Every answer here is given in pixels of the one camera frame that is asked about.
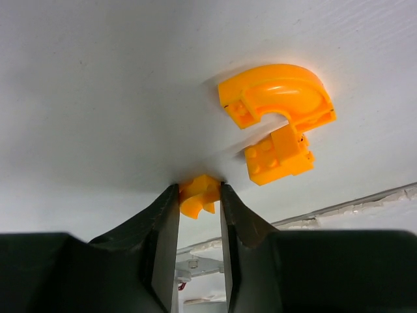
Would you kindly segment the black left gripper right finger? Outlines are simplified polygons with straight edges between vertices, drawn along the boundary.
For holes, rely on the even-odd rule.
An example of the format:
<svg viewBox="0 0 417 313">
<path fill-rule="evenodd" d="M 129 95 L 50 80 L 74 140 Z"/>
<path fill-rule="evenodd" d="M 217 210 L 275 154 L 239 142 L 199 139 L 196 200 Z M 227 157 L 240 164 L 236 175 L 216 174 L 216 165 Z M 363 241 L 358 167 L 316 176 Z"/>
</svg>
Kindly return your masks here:
<svg viewBox="0 0 417 313">
<path fill-rule="evenodd" d="M 415 312 L 416 236 L 278 230 L 222 184 L 229 312 Z"/>
</svg>

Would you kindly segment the yellow curved elbow lego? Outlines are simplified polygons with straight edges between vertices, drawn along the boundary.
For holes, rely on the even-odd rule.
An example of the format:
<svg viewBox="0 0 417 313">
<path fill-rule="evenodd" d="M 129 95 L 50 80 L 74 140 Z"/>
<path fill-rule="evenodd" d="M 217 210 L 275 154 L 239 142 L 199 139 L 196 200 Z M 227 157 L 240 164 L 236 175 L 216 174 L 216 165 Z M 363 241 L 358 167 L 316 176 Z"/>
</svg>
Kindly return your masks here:
<svg viewBox="0 0 417 313">
<path fill-rule="evenodd" d="M 284 116 L 298 132 L 336 120 L 322 81 L 310 70 L 288 64 L 251 68 L 218 85 L 220 105 L 241 129 L 266 114 Z"/>
</svg>

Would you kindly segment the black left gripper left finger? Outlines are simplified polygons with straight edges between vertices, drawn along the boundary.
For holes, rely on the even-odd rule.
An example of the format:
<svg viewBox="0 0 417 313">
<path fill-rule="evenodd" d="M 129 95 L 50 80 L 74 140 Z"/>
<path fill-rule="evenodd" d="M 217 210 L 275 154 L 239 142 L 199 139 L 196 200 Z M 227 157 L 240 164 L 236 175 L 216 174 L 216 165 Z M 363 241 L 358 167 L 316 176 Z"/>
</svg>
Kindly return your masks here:
<svg viewBox="0 0 417 313">
<path fill-rule="evenodd" d="M 2 312 L 169 312 L 179 187 L 84 242 L 68 233 L 1 235 Z"/>
</svg>

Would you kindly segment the yellow curved lego piece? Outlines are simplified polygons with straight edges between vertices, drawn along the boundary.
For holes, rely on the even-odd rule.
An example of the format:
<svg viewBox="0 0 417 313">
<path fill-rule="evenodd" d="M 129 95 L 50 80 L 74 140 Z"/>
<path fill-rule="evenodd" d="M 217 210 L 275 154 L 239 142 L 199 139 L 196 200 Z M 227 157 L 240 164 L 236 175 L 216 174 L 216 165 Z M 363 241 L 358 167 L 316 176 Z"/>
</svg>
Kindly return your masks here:
<svg viewBox="0 0 417 313">
<path fill-rule="evenodd" d="M 220 187 L 220 181 L 205 174 L 180 184 L 180 212 L 193 219 L 198 219 L 202 210 L 214 214 L 214 203 L 220 200 Z"/>
</svg>

